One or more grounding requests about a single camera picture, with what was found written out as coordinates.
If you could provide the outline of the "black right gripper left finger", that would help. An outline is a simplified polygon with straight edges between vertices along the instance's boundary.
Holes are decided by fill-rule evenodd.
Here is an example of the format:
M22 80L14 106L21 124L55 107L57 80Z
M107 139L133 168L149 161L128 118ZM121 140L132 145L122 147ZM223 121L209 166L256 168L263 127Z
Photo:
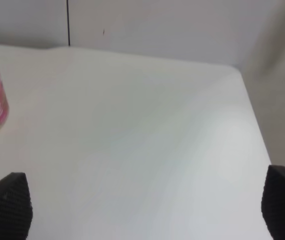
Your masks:
M0 240L26 240L32 220L26 174L12 172L0 180Z

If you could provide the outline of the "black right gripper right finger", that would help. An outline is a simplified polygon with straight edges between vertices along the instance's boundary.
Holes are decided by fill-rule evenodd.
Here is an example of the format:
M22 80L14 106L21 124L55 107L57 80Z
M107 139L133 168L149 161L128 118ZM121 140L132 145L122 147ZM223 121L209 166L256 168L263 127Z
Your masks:
M285 166L268 167L261 212L271 237L274 240L285 240Z

